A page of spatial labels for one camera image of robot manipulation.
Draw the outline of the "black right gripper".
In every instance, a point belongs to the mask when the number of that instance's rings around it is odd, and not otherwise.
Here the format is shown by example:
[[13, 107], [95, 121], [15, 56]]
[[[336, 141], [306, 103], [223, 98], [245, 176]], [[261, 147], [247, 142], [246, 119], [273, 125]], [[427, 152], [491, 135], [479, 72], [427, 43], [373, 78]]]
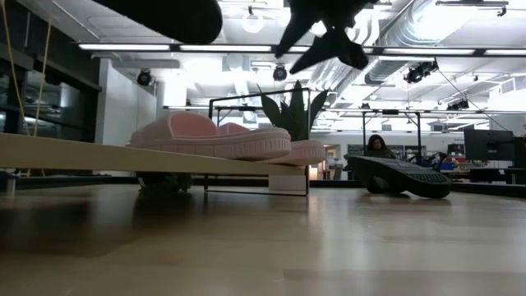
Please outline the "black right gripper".
[[[378, 0], [290, 0], [290, 20], [275, 47], [275, 56], [285, 55], [314, 24], [321, 21], [332, 27], [352, 27], [359, 12], [377, 3]], [[315, 38], [289, 72], [297, 73], [332, 58], [358, 70], [368, 65], [360, 44], [351, 41], [343, 30], [329, 30]]]

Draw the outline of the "pink slide sandal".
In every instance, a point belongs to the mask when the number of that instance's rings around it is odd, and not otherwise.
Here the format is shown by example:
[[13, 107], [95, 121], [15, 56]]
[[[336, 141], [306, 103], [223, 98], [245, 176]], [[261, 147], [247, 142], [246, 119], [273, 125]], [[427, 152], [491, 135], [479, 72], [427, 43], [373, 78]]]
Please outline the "pink slide sandal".
[[263, 160], [266, 164], [281, 164], [304, 167], [319, 164], [325, 160], [325, 147], [316, 140], [293, 141], [291, 151], [272, 160]]
[[236, 123], [220, 127], [205, 115], [179, 111], [139, 128], [129, 147], [228, 160], [263, 161], [287, 155], [291, 136], [278, 127], [250, 130]]

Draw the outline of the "black slide sandal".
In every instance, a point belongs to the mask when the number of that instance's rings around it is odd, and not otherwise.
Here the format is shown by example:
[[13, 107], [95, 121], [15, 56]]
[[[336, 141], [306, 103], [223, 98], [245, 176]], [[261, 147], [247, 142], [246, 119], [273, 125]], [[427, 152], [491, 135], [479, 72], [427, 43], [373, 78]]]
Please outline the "black slide sandal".
[[184, 44], [211, 44], [223, 27], [216, 0], [93, 0]]
[[350, 156], [348, 164], [370, 193], [411, 192], [420, 197], [441, 199], [451, 191], [451, 181], [442, 173], [401, 160]]

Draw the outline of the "round white lamp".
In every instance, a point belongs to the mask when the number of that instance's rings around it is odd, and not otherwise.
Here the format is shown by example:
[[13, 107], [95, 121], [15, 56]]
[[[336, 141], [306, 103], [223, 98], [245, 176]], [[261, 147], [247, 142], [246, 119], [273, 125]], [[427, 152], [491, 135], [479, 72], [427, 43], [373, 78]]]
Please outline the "round white lamp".
[[248, 33], [258, 33], [264, 27], [264, 17], [253, 6], [248, 6], [242, 17], [242, 28]]

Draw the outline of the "snake plant in white pot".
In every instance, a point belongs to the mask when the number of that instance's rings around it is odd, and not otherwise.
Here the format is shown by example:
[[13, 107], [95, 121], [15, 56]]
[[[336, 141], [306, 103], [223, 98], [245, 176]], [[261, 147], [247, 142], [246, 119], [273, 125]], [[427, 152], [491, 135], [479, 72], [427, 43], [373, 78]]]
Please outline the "snake plant in white pot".
[[[261, 93], [261, 104], [265, 116], [274, 127], [283, 128], [288, 132], [293, 141], [311, 140], [310, 134], [318, 113], [323, 109], [328, 91], [323, 90], [312, 100], [305, 104], [302, 84], [297, 81], [291, 89], [291, 99], [288, 104], [281, 101], [279, 104], [268, 95]], [[305, 195], [309, 194], [310, 165], [304, 166]]]

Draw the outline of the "long light bar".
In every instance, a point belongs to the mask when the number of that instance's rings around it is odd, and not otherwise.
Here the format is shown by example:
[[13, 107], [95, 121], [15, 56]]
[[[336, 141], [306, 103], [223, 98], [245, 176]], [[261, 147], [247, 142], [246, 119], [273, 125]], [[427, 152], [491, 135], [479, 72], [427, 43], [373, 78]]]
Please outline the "long light bar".
[[[274, 45], [184, 45], [184, 44], [78, 44], [91, 52], [145, 53], [272, 53]], [[475, 57], [526, 58], [526, 48], [444, 48], [444, 47], [378, 47], [364, 46], [367, 55], [409, 57]]]

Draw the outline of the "person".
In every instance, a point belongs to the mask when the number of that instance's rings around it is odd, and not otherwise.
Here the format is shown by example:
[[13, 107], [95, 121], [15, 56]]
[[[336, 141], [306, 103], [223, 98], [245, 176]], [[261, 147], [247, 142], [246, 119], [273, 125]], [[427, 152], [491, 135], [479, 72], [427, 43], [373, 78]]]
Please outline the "person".
[[366, 156], [386, 159], [396, 158], [395, 154], [387, 148], [383, 138], [377, 134], [373, 134], [369, 137]]

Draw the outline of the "black computer monitor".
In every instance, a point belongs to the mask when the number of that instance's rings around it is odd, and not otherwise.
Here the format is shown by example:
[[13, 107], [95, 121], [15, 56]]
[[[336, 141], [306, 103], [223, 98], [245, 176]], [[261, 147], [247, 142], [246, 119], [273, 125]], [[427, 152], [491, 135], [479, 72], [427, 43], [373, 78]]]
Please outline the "black computer monitor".
[[512, 132], [498, 130], [464, 130], [465, 154], [468, 160], [514, 160]]

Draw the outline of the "small succulent in dark pot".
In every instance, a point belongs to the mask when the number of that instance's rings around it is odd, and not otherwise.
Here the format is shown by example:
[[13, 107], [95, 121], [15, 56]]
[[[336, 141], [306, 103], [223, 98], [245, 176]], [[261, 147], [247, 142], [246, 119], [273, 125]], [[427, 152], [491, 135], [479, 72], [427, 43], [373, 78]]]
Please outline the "small succulent in dark pot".
[[193, 184], [190, 173], [137, 172], [136, 177], [141, 185], [141, 192], [150, 195], [187, 192]]

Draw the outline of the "black metal stand frame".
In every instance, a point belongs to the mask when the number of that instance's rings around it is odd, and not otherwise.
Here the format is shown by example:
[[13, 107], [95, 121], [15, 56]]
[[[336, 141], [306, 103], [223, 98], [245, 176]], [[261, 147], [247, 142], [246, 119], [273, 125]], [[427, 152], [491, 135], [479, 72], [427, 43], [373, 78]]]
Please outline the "black metal stand frame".
[[367, 121], [366, 115], [368, 113], [374, 113], [375, 115], [404, 115], [411, 123], [417, 127], [417, 138], [418, 138], [418, 152], [417, 158], [418, 163], [421, 162], [422, 158], [422, 128], [421, 128], [421, 118], [422, 111], [413, 110], [413, 109], [361, 109], [360, 113], [362, 114], [362, 146], [363, 153], [366, 153], [367, 143]]

